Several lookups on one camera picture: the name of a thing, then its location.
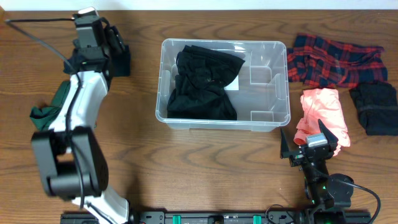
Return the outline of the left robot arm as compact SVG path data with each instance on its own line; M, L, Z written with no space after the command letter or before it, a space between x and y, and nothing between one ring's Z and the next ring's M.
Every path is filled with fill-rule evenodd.
M40 179L47 195L88 210L99 223L128 223L129 202L108 184L94 128L111 80L130 75L131 54L117 28L95 9L79 11L72 20L78 37L64 61L69 91L48 129L31 139Z

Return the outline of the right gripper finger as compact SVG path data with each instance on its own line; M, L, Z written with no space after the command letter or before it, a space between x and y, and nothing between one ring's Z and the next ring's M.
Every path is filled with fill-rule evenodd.
M318 119L318 125L321 133L325 136L328 144L337 144L338 138L325 126L321 119Z
M282 128L280 129L280 135L281 135L280 156L281 157L290 157L289 145L288 145L284 130Z

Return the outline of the dark navy garment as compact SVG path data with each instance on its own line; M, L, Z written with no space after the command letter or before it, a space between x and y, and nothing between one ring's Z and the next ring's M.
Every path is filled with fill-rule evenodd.
M75 70L78 70L80 62L83 61L83 57L79 55L78 49L74 49L72 56L68 59L68 62L73 66ZM112 53L110 66L112 71L110 75L113 77L128 77L131 74L131 53L128 45L125 45L125 51L121 54Z

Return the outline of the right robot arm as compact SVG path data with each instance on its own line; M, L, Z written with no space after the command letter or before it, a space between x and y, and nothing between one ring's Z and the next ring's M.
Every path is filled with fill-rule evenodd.
M318 120L319 134L307 136L296 150L289 148L281 131L280 157L292 167L299 166L305 177L305 192L313 203L294 215L294 223L348 223L344 208L351 206L353 179L343 174L329 174L326 160L331 159L338 138Z

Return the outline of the large black garment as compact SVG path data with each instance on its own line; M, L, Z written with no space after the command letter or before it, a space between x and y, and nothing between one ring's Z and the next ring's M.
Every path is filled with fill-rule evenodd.
M177 54L175 89L167 117L236 121L225 87L237 78L244 60L227 53L186 45Z

